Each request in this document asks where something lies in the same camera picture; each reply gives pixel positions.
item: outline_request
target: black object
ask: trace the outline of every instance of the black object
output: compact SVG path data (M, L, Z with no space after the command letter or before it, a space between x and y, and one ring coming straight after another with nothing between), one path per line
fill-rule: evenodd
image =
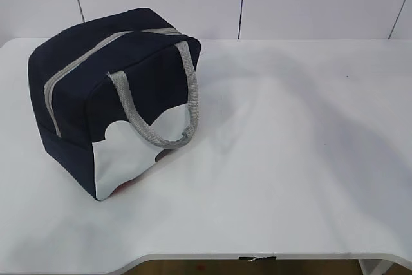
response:
M105 139L110 124L128 121L108 75L124 72L140 116L151 125L188 100L175 46L181 42L196 67L200 43L143 8L71 27L30 56L30 96L44 147L94 198L92 144Z

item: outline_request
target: zipper track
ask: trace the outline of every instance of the zipper track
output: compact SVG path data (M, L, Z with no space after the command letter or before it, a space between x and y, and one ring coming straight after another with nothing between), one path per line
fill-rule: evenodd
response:
M87 58L89 58L90 56L92 56L97 51L101 50L103 47L105 47L109 43L113 42L114 40L120 38L121 36L123 36L127 33L131 33L131 31L114 33L110 37L107 37L103 41L99 42L94 48L87 51L83 56L79 57L78 59L76 59L75 61L71 62L66 67L64 67L62 70L55 73L55 75L53 75L50 79L48 79L48 81L44 85L44 102L46 103L47 110L50 114L51 119L53 120L54 127L55 127L55 130L56 130L56 135L59 138L61 138L62 135L61 135L61 132L60 132L60 129L59 129L59 125L57 124L57 121L56 121L56 118L55 118L55 115L54 115L54 111L53 111L53 90L54 90L54 87L56 86L56 84L61 79L63 79L67 74L72 72L75 68L80 66Z

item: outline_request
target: bag side panel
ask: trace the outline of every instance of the bag side panel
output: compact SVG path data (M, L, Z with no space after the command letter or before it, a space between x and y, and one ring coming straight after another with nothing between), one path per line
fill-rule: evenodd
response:
M47 153L60 163L92 197L96 198L92 149L83 149L37 124Z

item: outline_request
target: lunch bag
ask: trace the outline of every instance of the lunch bag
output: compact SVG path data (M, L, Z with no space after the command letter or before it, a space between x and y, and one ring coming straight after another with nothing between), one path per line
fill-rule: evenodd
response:
M64 30L30 56L33 111L46 149L103 200L198 125L200 43L148 8Z

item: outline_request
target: insulated bag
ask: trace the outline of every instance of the insulated bag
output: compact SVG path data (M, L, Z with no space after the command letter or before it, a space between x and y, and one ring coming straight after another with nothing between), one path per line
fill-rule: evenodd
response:
M103 200L186 145L198 125L200 48L148 8L46 41L30 56L28 80L47 153Z

